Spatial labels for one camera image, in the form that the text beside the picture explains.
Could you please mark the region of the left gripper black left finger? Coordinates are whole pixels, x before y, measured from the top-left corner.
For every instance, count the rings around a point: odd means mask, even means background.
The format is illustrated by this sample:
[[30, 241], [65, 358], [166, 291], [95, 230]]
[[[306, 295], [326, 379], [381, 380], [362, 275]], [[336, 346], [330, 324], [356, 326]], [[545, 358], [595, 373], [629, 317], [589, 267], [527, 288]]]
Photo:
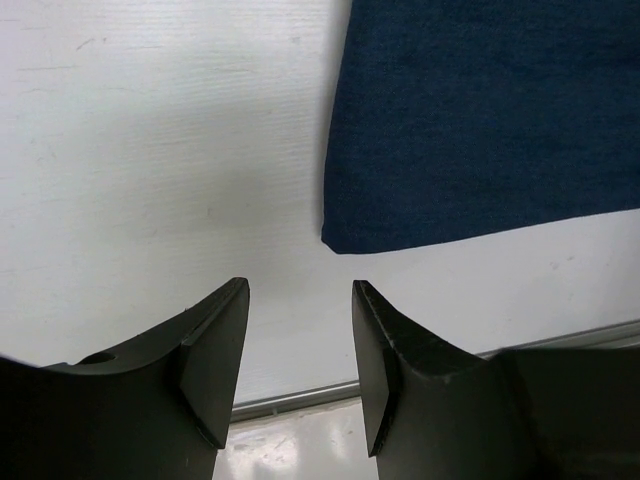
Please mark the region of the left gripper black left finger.
[[225, 446], [250, 302], [233, 278], [79, 363], [1, 361], [5, 479], [209, 479]]

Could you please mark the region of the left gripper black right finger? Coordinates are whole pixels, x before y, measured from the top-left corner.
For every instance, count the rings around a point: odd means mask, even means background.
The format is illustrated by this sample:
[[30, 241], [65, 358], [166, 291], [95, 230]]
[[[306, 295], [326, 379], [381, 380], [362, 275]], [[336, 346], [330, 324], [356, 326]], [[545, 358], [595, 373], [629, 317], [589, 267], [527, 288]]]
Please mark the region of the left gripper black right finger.
[[635, 479], [639, 325], [481, 356], [352, 288], [367, 451], [382, 479]]

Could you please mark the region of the dark blue denim trousers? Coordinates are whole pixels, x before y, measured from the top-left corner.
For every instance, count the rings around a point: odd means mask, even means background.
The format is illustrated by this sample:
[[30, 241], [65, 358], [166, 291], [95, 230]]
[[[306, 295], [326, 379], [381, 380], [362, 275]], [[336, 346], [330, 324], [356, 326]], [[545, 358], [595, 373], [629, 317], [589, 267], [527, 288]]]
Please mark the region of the dark blue denim trousers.
[[322, 241], [373, 254], [639, 205], [635, 1], [356, 1]]

